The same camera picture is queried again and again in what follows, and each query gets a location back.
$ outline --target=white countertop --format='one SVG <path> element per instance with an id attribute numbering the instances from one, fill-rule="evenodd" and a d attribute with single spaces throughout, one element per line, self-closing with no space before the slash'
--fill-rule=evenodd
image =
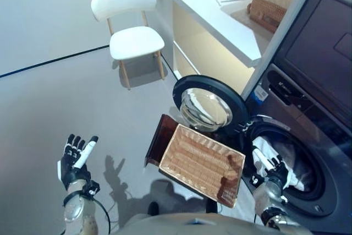
<path id="1" fill-rule="evenodd" d="M 173 0 L 209 31 L 247 67 L 258 65 L 272 34 L 255 23 L 250 27 L 230 14 L 245 10 L 251 0 L 231 2 L 220 7 L 216 0 Z"/>

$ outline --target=wooden chair leg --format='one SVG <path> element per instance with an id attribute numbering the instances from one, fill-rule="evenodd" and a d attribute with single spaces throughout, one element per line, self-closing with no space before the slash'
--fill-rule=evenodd
<path id="1" fill-rule="evenodd" d="M 160 71 L 160 75 L 161 75 L 161 79 L 165 79 L 164 76 L 164 68 L 163 68 L 163 63 L 161 61 L 161 52 L 157 51 L 157 59 L 158 59 L 158 64 L 159 64 L 159 71 Z"/>
<path id="2" fill-rule="evenodd" d="M 130 82 L 128 80 L 125 64 L 122 61 L 119 61 L 119 65 L 120 65 L 120 68 L 122 70 L 123 78 L 125 79 L 125 83 L 126 83 L 127 89 L 131 90 L 131 86 L 130 86 Z"/>

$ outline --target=grey floor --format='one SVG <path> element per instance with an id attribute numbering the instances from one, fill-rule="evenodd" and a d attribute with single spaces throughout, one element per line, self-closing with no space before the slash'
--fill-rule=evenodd
<path id="1" fill-rule="evenodd" d="M 126 65 L 128 91 L 108 49 L 47 64 L 0 79 L 1 234 L 60 234 L 65 190 L 56 162 L 70 133 L 99 141 L 87 165 L 109 210 L 113 230 L 157 201 L 161 213 L 204 211 L 204 200 L 144 157 L 161 114 L 181 121 L 174 107 L 175 78 L 160 79 L 151 57 Z M 219 212 L 252 222 L 254 200 L 241 183 L 234 209 Z M 100 234 L 103 211 L 96 210 Z"/>

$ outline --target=chair seat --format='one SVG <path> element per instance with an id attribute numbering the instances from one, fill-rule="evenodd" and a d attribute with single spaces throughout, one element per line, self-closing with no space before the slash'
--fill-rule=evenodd
<path id="1" fill-rule="evenodd" d="M 110 39 L 110 54 L 116 60 L 126 60 L 154 53 L 164 45 L 154 29 L 139 26 L 114 33 Z"/>

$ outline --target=chair backrest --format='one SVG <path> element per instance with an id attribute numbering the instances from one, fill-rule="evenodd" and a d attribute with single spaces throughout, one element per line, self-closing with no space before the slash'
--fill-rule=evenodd
<path id="1" fill-rule="evenodd" d="M 91 8 L 97 21 L 127 11 L 153 10 L 156 0 L 92 0 Z"/>

